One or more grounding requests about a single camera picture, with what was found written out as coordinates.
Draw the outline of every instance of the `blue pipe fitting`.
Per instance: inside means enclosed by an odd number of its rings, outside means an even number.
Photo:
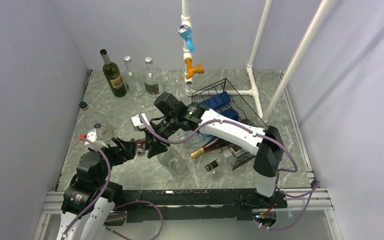
[[[184,25],[181,25],[177,31],[180,37],[184,39],[184,41],[186,42],[189,52],[195,51],[194,45],[192,44],[192,37],[191,37],[192,28],[184,24]]]

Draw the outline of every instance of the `floor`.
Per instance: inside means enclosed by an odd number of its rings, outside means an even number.
[[[167,92],[171,92],[179,100],[186,104],[191,98],[184,94],[185,83],[183,70],[163,71],[166,80]],[[278,84],[279,76],[275,70],[262,70],[254,72],[255,82],[259,90],[262,108],[269,105]],[[193,88],[198,90],[216,81],[227,78],[237,90],[250,89],[250,81],[245,70],[234,69],[210,69],[204,74],[193,77]],[[255,110],[255,102],[250,96],[244,99]],[[139,113],[146,113],[148,119],[161,116],[161,113],[154,107],[154,99],[148,96],[134,98],[126,95],[116,98],[111,93],[108,83],[102,72],[93,72],[84,95],[84,101],[89,106],[101,112],[112,125],[114,135],[123,140],[131,138],[141,139],[143,132],[133,131],[130,118]],[[70,147],[65,159],[64,167],[59,179],[57,190],[64,191],[75,173],[80,156],[87,152],[87,149],[78,141],[78,135],[84,134],[86,128],[83,125],[83,113],[80,112],[77,124],[71,139]],[[282,173],[279,184],[283,188],[307,188],[309,180],[307,176],[307,165],[302,153],[301,143],[291,119],[290,109],[285,94],[278,101],[276,108],[270,115],[268,125],[279,129],[283,143],[291,152],[298,164],[297,173]],[[173,139],[180,139],[185,134],[180,131]],[[250,161],[238,169],[232,171],[229,164],[220,165],[214,172],[207,172],[205,165],[220,158],[218,151],[206,153],[201,157],[192,160],[191,152],[201,147],[206,141],[188,142],[176,145],[177,151],[187,160],[188,172],[181,176],[172,176],[159,163],[156,157],[138,157],[112,169],[111,181],[121,184],[126,190],[169,190],[169,189],[220,189],[220,188],[255,188],[257,185],[257,173],[252,168]],[[280,164],[281,168],[292,168],[291,162],[286,155]]]

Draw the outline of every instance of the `pipe valve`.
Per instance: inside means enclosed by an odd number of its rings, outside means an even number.
[[[180,37],[184,39],[184,41],[186,42],[189,52],[195,51],[194,45],[192,44],[192,37],[191,37],[192,28],[186,24],[183,24],[179,27],[177,31]]]
[[[196,65],[196,67],[192,66],[192,58],[186,58],[184,60],[184,63],[186,64],[186,79],[192,78],[192,76],[196,73],[203,74],[204,73],[204,66],[202,64]]]

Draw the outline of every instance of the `green wine bottle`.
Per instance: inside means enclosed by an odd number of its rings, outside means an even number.
[[[106,77],[106,80],[108,81],[112,93],[117,98],[123,97],[124,95],[126,95],[127,89],[125,82],[123,81],[123,77],[120,74],[119,67],[114,62],[111,62],[107,50],[101,49],[100,54],[102,55],[102,59],[104,62],[102,71]]]

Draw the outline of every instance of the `orange pipe fitting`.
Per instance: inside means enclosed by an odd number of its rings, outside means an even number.
[[[192,66],[192,59],[191,58],[186,58],[184,60],[184,63],[186,64],[186,79],[192,78],[192,76],[196,73],[198,74],[203,74],[204,73],[204,66],[202,64],[196,65],[196,67]]]

